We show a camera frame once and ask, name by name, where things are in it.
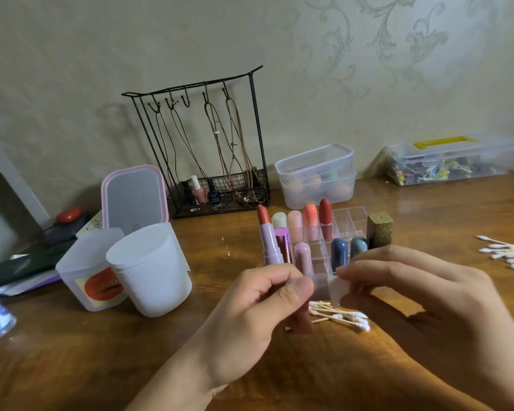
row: wooden tabletop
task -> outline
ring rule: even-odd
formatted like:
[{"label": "wooden tabletop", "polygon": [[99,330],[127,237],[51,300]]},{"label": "wooden tabletop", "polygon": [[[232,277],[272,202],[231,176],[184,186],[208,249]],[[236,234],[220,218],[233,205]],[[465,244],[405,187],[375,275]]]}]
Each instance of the wooden tabletop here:
[{"label": "wooden tabletop", "polygon": [[[285,210],[273,192],[270,214]],[[399,187],[387,179],[356,182],[352,200],[394,219],[394,242],[484,269],[514,315],[514,270],[478,252],[475,235],[514,243],[514,175]],[[193,290],[164,317],[141,316],[126,301],[90,313],[63,283],[4,304],[16,327],[0,339],[0,410],[120,410],[193,334],[244,269],[262,262],[256,213],[172,222]],[[405,313],[418,305],[388,289],[378,294]],[[261,361],[212,402],[210,410],[479,410],[372,325],[355,333],[318,323],[311,336],[274,333]]]}]

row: hand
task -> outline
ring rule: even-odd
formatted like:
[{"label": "hand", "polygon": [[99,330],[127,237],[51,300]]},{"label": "hand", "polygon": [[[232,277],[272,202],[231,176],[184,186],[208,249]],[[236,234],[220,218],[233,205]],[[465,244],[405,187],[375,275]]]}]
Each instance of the hand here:
[{"label": "hand", "polygon": [[265,353],[280,322],[296,333],[312,332],[307,302],[313,290],[312,280],[292,264],[242,272],[189,342],[199,346],[209,387],[226,385],[247,373]]},{"label": "hand", "polygon": [[444,382],[514,409],[514,320],[486,273],[395,246],[362,253],[336,273],[352,288],[386,286],[421,304],[425,311],[406,317],[365,291],[341,300]]},{"label": "hand", "polygon": [[280,322],[295,332],[312,331],[308,299],[313,290],[312,280],[292,264],[242,272],[126,411],[204,410],[215,392],[261,359]]}]

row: black wire jewelry stand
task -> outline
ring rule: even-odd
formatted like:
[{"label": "black wire jewelry stand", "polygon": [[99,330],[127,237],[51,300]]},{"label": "black wire jewelry stand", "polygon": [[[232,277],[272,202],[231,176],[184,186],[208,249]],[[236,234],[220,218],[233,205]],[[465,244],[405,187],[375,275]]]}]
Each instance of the black wire jewelry stand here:
[{"label": "black wire jewelry stand", "polygon": [[[259,122],[259,110],[257,108],[257,100],[255,97],[255,83],[253,80],[253,74],[261,68],[262,65],[243,75],[231,76],[229,78],[222,79],[206,80],[204,82],[192,83],[187,85],[174,86],[172,88],[165,88],[160,89],[159,91],[148,92],[146,94],[142,94],[139,92],[124,92],[122,94],[122,96],[130,97],[133,101],[133,105],[137,110],[137,115],[139,116],[141,124],[143,125],[144,133],[147,136],[154,157],[156,158],[156,162],[158,163],[158,168],[162,172],[162,176],[164,177],[165,183],[168,186],[168,190],[170,192],[168,196],[170,218],[178,219],[182,217],[203,216],[220,213],[255,210],[258,204],[262,204],[268,207],[268,200],[270,198],[270,186],[268,184],[265,151],[262,145],[261,123]],[[160,111],[160,102],[156,100],[156,96],[162,94],[169,94],[171,104],[169,103],[167,98],[165,98],[165,102],[168,108],[173,111],[176,103],[179,102],[173,100],[173,96],[171,95],[171,93],[180,90],[185,91],[185,95],[181,95],[183,104],[186,107],[190,107],[188,90],[204,86],[206,88],[204,99],[206,99],[208,85],[214,84],[223,84],[223,92],[225,93],[225,96],[228,98],[229,96],[228,91],[226,90],[225,82],[245,77],[248,77],[249,79],[249,86],[252,93],[253,111],[255,114],[257,135],[259,136],[259,146],[261,149],[262,169],[255,168],[255,170],[251,172],[239,172],[231,174],[228,178],[227,176],[214,176],[211,178],[199,177],[198,181],[200,185],[206,190],[206,192],[210,192],[208,186],[208,179],[212,179],[212,184],[215,185],[216,191],[219,194],[219,201],[198,204],[196,198],[192,196],[192,194],[190,193],[190,190],[192,190],[191,180],[188,180],[186,182],[181,181],[181,183],[184,183],[184,185],[179,183],[172,183],[171,179],[175,178],[171,171],[170,165],[167,163],[168,153],[165,149],[165,142],[163,140],[162,133],[159,130],[158,122],[156,122],[155,127],[152,123],[152,118],[149,115],[149,110],[147,109],[147,107],[150,108],[152,114],[158,115]],[[147,101],[154,102],[156,110]],[[160,141],[158,140],[157,132],[159,132],[160,137],[162,137],[162,144],[160,144]],[[248,187],[248,179],[250,176],[253,180],[253,187]]]}]

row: cotton swab pile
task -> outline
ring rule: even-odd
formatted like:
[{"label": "cotton swab pile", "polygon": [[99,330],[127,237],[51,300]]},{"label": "cotton swab pile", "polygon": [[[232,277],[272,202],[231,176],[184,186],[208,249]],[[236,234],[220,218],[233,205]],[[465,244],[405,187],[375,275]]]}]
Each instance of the cotton swab pile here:
[{"label": "cotton swab pile", "polygon": [[500,258],[506,258],[507,262],[512,268],[514,268],[514,244],[507,242],[497,241],[483,235],[476,235],[476,238],[482,241],[495,242],[488,245],[488,248],[482,248],[479,251],[481,253],[491,254],[491,258],[498,260]]},{"label": "cotton swab pile", "polygon": [[312,323],[319,323],[331,320],[336,323],[341,323],[355,328],[358,331],[370,331],[370,323],[367,321],[367,316],[358,311],[344,311],[331,307],[329,301],[310,301],[308,310],[313,316],[320,317],[313,320]]}]

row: wallpaper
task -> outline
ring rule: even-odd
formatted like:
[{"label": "wallpaper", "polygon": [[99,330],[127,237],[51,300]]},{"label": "wallpaper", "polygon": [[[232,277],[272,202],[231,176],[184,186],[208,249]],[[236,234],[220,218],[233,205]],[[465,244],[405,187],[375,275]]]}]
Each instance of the wallpaper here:
[{"label": "wallpaper", "polygon": [[[514,0],[0,0],[0,140],[51,215],[95,209],[108,173],[156,164],[122,92],[259,65],[273,185],[275,161],[324,144],[352,147],[364,176],[387,145],[514,135]],[[221,87],[209,98],[229,138]],[[228,91],[259,165],[249,84]],[[198,166],[178,119],[199,165],[221,173],[201,92],[178,117],[163,108],[181,180]]]}]

